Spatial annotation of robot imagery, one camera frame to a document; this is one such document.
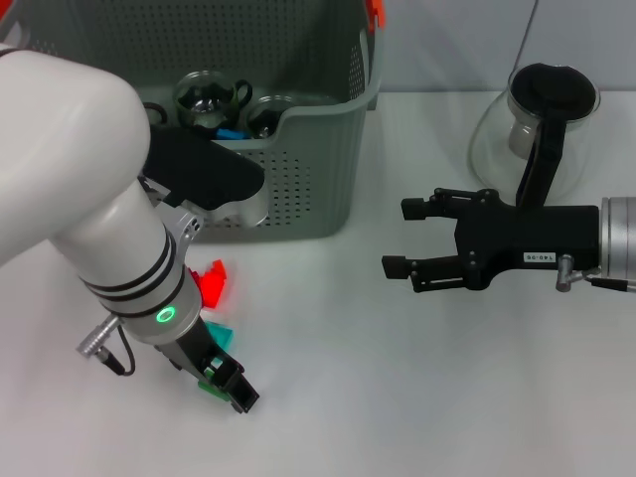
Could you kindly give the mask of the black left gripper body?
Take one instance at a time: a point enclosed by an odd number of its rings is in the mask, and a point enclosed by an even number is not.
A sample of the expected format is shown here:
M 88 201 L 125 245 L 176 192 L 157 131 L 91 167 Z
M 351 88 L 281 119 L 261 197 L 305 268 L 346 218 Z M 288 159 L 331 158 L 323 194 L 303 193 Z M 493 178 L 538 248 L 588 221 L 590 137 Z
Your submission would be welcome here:
M 203 319 L 197 319 L 176 341 L 155 345 L 154 348 L 179 371 L 186 371 L 199 382 L 206 384 L 211 382 L 211 365 L 214 359 L 222 359 L 225 352 Z

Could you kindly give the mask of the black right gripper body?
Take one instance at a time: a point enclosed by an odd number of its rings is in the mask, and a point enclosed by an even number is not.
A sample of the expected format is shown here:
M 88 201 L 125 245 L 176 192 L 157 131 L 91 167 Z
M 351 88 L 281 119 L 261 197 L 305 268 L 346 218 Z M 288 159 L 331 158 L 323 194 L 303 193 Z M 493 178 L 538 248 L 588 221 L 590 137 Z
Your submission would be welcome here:
M 568 273 L 600 265 L 600 209 L 596 206 L 516 208 L 493 190 L 454 197 L 454 238 L 464 286 L 484 290 L 515 269 Z

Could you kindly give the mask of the long green toy brick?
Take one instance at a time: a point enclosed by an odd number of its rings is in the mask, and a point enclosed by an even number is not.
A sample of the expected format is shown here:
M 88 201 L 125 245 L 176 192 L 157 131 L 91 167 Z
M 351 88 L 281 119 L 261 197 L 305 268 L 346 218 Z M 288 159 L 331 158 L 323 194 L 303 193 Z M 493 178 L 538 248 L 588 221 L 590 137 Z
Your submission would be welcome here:
M 229 401 L 230 398 L 228 395 L 212 384 L 212 378 L 216 370 L 217 368 L 214 365 L 207 367 L 204 371 L 205 378 L 202 381 L 198 381 L 198 387 L 215 398 L 219 398 L 223 401 Z

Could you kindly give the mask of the teal square toy brick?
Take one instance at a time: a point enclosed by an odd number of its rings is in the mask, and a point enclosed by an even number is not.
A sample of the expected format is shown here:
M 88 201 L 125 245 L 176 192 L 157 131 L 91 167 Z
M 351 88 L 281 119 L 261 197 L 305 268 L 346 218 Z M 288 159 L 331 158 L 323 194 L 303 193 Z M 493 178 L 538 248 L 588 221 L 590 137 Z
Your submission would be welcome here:
M 205 324 L 211 337 L 226 351 L 233 341 L 234 331 L 225 325 L 211 321 L 206 321 Z

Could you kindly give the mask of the glass teacup black sleeve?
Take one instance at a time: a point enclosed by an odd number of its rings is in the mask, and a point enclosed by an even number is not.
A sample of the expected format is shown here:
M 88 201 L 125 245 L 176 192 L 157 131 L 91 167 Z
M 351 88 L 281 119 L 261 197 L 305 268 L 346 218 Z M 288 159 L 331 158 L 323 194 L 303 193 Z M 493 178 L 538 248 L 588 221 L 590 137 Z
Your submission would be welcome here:
M 245 129 L 252 139 L 268 138 L 276 132 L 282 114 L 296 105 L 289 95 L 263 96 L 246 114 Z
M 185 75 L 173 91 L 179 123 L 210 132 L 235 129 L 252 96 L 252 84 L 246 79 L 232 80 L 209 70 Z

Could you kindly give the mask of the grey perforated storage bin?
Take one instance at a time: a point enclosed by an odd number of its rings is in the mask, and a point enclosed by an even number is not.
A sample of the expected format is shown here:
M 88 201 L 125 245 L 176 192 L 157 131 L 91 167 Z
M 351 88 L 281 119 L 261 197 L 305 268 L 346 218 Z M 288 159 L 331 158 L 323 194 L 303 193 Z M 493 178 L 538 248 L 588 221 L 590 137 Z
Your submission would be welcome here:
M 265 139 L 228 147 L 259 164 L 267 219 L 210 225 L 207 242 L 316 239 L 347 221 L 367 112 L 379 93 L 385 28 L 365 0 L 16 0 L 0 42 L 112 72 L 178 121 L 174 87 L 191 72 L 247 80 L 253 97 L 297 103 Z

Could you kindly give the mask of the bright red toy brick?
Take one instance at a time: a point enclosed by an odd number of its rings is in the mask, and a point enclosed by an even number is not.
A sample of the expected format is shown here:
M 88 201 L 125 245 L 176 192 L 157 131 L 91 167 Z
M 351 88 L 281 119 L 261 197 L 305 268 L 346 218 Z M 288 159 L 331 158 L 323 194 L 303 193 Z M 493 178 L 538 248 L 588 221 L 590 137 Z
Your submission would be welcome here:
M 200 275 L 199 290 L 202 295 L 203 307 L 216 309 L 227 282 L 227 271 L 221 260 L 215 260 L 211 266 Z

